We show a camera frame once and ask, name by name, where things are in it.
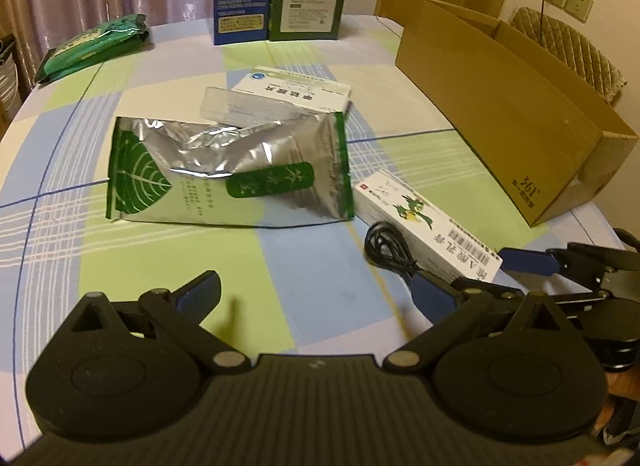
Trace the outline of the silver green tea bag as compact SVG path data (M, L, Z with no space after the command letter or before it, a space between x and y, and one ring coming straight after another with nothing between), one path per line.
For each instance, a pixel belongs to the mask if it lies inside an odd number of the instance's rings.
M355 214L339 112L247 128L117 118L110 220L296 227Z

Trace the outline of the white green medicine box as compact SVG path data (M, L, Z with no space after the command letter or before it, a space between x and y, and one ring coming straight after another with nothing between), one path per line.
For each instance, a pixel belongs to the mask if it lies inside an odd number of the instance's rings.
M352 87L310 74L265 66L254 67L233 88L235 92L283 100L316 111L346 112Z

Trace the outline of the white dragon ointment box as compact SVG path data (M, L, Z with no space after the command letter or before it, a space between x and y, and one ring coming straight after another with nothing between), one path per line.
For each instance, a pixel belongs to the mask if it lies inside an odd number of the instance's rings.
M388 222L400 230L419 267L454 281L492 281L502 259L460 223L386 170L354 186L356 215L367 225Z

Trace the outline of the brown cardboard box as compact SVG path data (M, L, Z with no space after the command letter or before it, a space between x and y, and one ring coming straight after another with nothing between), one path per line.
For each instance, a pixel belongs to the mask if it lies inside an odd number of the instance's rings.
M574 71L524 33L475 10L412 0L396 65L531 226L596 197L638 142Z

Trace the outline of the plaid tablecloth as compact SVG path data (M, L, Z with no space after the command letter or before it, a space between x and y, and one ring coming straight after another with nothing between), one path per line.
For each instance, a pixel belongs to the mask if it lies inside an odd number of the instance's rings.
M615 247L594 204L530 227L434 105L395 64L401 28L345 17L336 41L216 46L206 22L152 30L152 46L28 96L1 142L1 453L37 437L25 380L78 299L131 300L206 270L222 300L205 326L249 356L385 354L426 326L401 279L367 264L359 220L293 230L107 220L106 172L119 116L197 122L206 88L256 66L347 84L352 178L386 169L491 248L571 241Z

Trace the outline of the quilted chair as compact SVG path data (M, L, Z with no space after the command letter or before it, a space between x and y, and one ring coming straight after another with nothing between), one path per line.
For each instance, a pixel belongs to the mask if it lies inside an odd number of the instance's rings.
M574 70L610 105L620 98L627 84L623 74L586 36L566 22L522 6L513 11L509 25Z

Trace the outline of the clear plastic packet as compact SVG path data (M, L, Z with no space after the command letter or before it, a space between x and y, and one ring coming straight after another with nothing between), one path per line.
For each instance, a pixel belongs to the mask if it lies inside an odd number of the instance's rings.
M311 116L312 111L294 104L209 86L201 103L203 119L235 128L248 128Z

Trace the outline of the green snack packet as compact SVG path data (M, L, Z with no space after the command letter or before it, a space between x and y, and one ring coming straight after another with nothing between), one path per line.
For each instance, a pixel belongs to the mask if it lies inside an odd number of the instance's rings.
M106 60L135 52L149 36L145 14L130 14L102 22L51 48L44 56L35 82L48 84Z

